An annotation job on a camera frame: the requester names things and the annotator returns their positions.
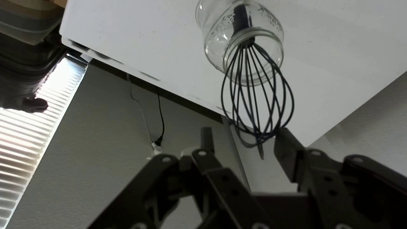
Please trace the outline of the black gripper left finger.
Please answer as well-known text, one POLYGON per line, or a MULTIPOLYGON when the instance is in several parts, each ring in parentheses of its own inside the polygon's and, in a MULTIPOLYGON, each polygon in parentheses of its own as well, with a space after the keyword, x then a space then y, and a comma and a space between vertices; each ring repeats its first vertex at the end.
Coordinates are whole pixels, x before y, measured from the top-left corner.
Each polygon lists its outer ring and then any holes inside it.
POLYGON ((152 156, 86 229, 160 229, 183 197, 194 200, 197 229, 272 229, 258 201, 216 159, 209 127, 189 155, 152 156))

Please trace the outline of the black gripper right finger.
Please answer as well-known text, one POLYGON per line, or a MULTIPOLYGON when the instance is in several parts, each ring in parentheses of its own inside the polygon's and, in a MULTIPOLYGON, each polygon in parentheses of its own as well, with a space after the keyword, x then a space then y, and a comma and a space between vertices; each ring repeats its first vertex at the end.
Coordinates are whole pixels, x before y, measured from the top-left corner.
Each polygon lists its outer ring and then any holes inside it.
POLYGON ((287 229, 407 229, 407 177, 359 154, 337 161, 305 147, 287 128, 276 133, 274 156, 297 186, 279 214, 287 229))

